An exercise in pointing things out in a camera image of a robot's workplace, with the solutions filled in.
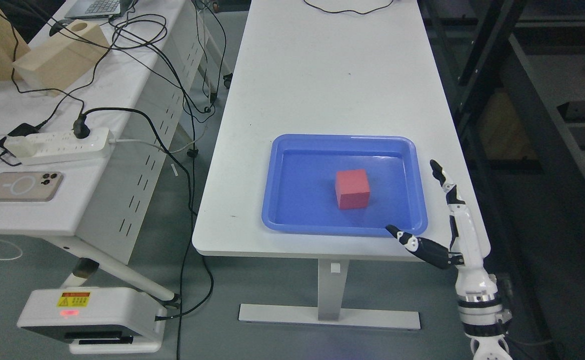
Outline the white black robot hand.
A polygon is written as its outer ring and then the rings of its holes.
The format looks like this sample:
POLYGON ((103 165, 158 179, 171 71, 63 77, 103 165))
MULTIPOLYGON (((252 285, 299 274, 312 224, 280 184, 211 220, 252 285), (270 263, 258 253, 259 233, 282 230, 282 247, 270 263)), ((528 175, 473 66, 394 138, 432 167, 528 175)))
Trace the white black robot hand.
POLYGON ((498 285, 486 271, 479 237, 466 201, 459 192, 457 183, 446 173, 438 161, 430 160, 432 176, 439 181, 445 193, 449 209, 451 241, 445 247, 434 240, 402 231, 392 224, 386 230, 412 255, 446 270, 457 268, 455 292, 459 300, 466 303, 486 303, 498 300, 498 285))

